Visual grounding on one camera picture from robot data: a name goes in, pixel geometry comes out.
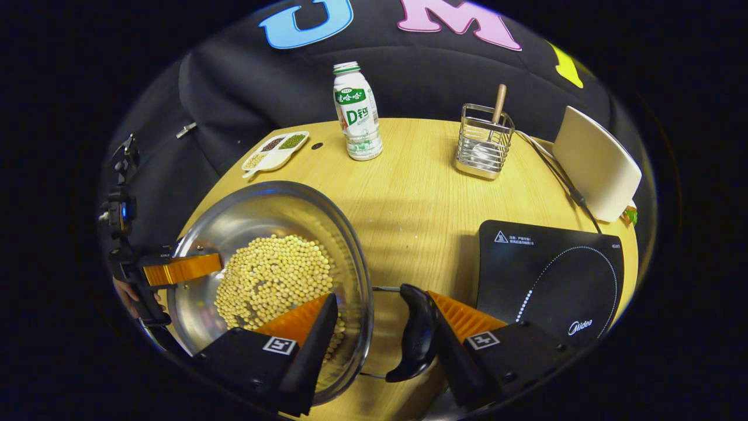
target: pink letter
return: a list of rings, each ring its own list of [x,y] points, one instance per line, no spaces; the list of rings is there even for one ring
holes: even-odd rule
[[[487,43],[492,43],[515,51],[522,51],[522,47],[514,41],[509,29],[506,28],[501,17],[483,7],[462,2],[453,7],[443,0],[401,0],[405,11],[405,20],[397,23],[397,27],[412,32],[439,32],[441,26],[429,19],[429,12],[438,16],[456,34],[464,34],[473,20],[478,21],[479,29],[475,36]]]

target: black cable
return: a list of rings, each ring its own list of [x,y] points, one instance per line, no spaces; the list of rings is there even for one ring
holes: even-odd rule
[[[584,199],[584,196],[582,196],[582,193],[579,193],[579,190],[575,189],[573,185],[571,185],[571,181],[567,181],[561,173],[551,165],[551,163],[548,161],[548,159],[545,157],[545,155],[538,149],[538,146],[535,145],[534,142],[530,142],[530,146],[535,149],[535,152],[540,156],[540,158],[543,160],[546,166],[548,166],[549,169],[556,175],[556,177],[563,183],[564,186],[568,189],[568,194],[571,196],[571,200],[574,201],[574,203],[577,204],[580,208],[584,209],[587,212],[587,215],[589,215],[589,218],[592,220],[592,224],[595,226],[595,229],[598,231],[598,234],[602,234],[603,232],[600,230],[600,226],[598,225],[598,222],[595,220],[595,217],[592,215],[592,212],[587,207],[587,203]]]

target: blue letter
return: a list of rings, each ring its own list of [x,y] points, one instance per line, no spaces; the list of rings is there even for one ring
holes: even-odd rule
[[[342,31],[353,20],[349,0],[313,0],[312,3],[323,3],[328,13],[327,21],[316,28],[302,31],[296,26],[293,14],[301,6],[289,7],[260,22],[270,46],[289,49],[315,43]]]

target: stainless steel bowl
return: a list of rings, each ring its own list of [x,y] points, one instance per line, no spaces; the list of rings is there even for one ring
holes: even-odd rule
[[[373,329],[372,288],[364,255],[350,222],[325,195],[303,184],[270,181],[238,190],[213,205],[188,230],[174,257],[218,252],[224,267],[241,247],[271,234],[318,240],[336,261],[333,289],[346,331],[343,343],[319,373],[313,405],[341,394],[364,365]],[[194,355],[227,331],[215,307],[223,277],[214,272],[167,293],[177,341]]]

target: plastic bottle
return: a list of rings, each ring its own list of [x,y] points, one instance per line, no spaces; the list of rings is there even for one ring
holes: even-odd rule
[[[382,143],[374,93],[360,70],[356,61],[333,66],[333,101],[348,155],[366,161],[379,156]]]

